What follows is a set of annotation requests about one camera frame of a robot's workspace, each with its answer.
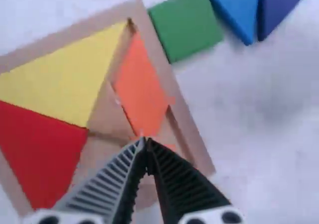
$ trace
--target blue block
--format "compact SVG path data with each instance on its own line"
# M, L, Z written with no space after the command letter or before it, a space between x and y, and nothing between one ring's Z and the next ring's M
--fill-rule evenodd
M258 29L259 41L263 41L292 11L300 0L259 0Z
M245 45L254 43L258 0L210 0L215 12Z

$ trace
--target wooden frame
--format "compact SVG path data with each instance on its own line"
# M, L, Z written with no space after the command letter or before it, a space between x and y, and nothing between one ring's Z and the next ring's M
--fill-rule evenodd
M109 126L103 118L101 119L101 117L103 117L103 115L105 116L109 109L106 109L106 107L110 107L110 101L107 101L110 96L106 95L106 93L110 91L112 92L112 86L109 86L108 83L112 84L114 74L121 64L122 56L128 48L132 34L134 30L138 30L145 43L149 59L156 69L159 81L164 91L169 97L174 98L174 103L171 104L167 110L166 119L169 124L168 129L171 128L171 134L174 135L174 140L177 140L178 142L180 155L184 156L184 158L190 161L204 175L211 175L215 171L214 166L192 119L188 106L180 92L171 65L165 56L142 0L131 0L115 6L107 11L98 13L87 20L80 21L65 30L50 34L33 44L0 57L0 73L9 71L19 65L25 64L28 61L34 60L35 58L49 54L65 45L70 44L71 42L90 36L95 32L111 26L112 24L127 19L130 22L122 35L121 42L116 54L114 55L111 68L106 74L104 83L99 91L95 107L92 110L91 117L88 121L88 128L91 131L91 134L81 154L82 159L80 162L84 161L85 163L88 159L94 159L94 162L98 162L99 158L105 159L105 156L99 158L93 156L94 158L92 158L92 153L94 153L94 149L97 148L97 146L99 146L99 148L103 148L103 145L101 144L97 144L96 146L97 139L102 141L104 140L103 142L106 142L108 145L117 145L118 147L121 147L126 144L130 138L132 138L132 128L127 126L125 120L118 120L111 116L111 120L114 120L116 124ZM118 109L119 107L116 107L115 104L116 101L113 100L113 102L115 109ZM111 134L115 135L110 137L110 130L113 129L114 126L122 127L122 129L116 129L114 131L115 133L111 132ZM114 152L117 152L117 150L119 150L119 148L112 148L110 155L113 155ZM0 163L6 163L6 160L1 153ZM1 165L0 179L18 213L20 215L25 215L27 212L31 211L32 209L31 206L28 205L28 201L23 202L22 204L21 199L23 199L24 196L22 189L14 188L19 187L19 184L16 180L13 180L15 178L8 164ZM77 180L81 180L81 178L74 178L73 183L77 183ZM141 183L141 186L146 185L149 192L149 187L152 184L154 184L152 181L146 180ZM145 203L147 204L142 204L141 208L149 206L152 201L145 201Z

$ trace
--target green square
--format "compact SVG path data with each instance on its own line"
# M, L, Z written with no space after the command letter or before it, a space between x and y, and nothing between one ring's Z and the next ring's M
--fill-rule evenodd
M209 0L167 0L149 15L170 63L223 39Z

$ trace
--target foam piece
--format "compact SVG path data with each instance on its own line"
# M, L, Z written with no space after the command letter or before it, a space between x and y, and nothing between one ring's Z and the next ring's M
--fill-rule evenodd
M0 117L0 148L23 192L33 209L51 208L70 185L87 130L1 101Z
M258 0L210 0L216 13L245 45L254 43Z
M126 22L0 74L0 100L86 127Z
M258 30L259 41L269 34L285 19L300 0L259 0Z
M170 63L223 38L209 0L167 0L150 8L149 15Z
M162 89L139 33L134 34L114 85L137 136L153 136L160 130L168 98Z

